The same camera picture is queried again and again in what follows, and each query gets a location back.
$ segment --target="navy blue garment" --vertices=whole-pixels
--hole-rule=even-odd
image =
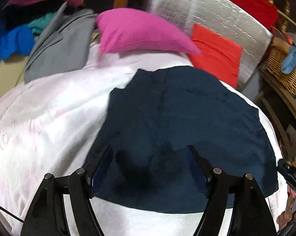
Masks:
[[[107,118],[89,154],[113,148],[100,198],[164,213],[203,212],[185,147],[229,175],[251,173],[264,196],[278,190],[276,158],[258,110],[213,75],[189,66],[138,70],[111,92]],[[233,198],[228,200],[232,207]]]

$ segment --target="bed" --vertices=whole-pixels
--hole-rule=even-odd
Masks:
[[[125,87],[139,68],[155,71],[192,66],[183,54],[129,51],[103,55],[98,48],[97,44],[90,48],[82,70],[21,83],[0,99],[0,206],[21,219],[45,173],[65,176],[82,166],[105,120],[112,89]],[[256,107],[229,85],[221,84]],[[258,111],[278,161],[282,156],[273,127]],[[266,198],[274,221],[287,201],[287,184],[280,174],[278,181],[279,190]],[[131,209],[99,198],[91,203],[108,236],[117,232],[127,236],[192,235],[202,216]],[[65,196],[65,206],[70,232],[78,235],[69,196]],[[232,209],[226,210],[219,235],[226,235],[231,214]],[[9,232],[20,235],[19,221],[2,212],[0,220]]]

